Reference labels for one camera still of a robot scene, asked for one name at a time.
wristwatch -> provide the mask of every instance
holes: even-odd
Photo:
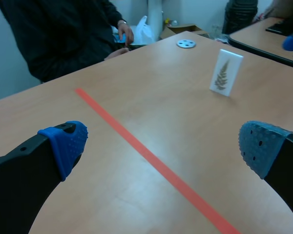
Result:
[[[119,25],[121,25],[122,23],[128,24],[125,20],[121,19],[121,20],[117,23],[117,28],[118,28]]]

black jacket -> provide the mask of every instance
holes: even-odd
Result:
[[[49,81],[101,62],[115,51],[108,0],[0,0],[30,73]]]

fern picture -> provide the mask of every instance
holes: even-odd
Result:
[[[217,80],[215,81],[215,85],[217,89],[224,90],[225,84],[227,83],[227,68],[228,68],[229,60],[224,64],[224,66],[220,69],[219,74],[217,75]]]

red tape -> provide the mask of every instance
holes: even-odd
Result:
[[[175,172],[166,166],[157,156],[148,150],[133,134],[123,127],[113,116],[100,106],[83,89],[76,93],[95,110],[119,135],[138,151],[169,183],[172,184],[193,206],[195,206],[222,234],[240,234],[213,207],[204,201]]]

round plate with holes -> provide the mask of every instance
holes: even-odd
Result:
[[[193,48],[196,46],[196,43],[192,40],[180,40],[177,42],[177,45],[181,48]]]

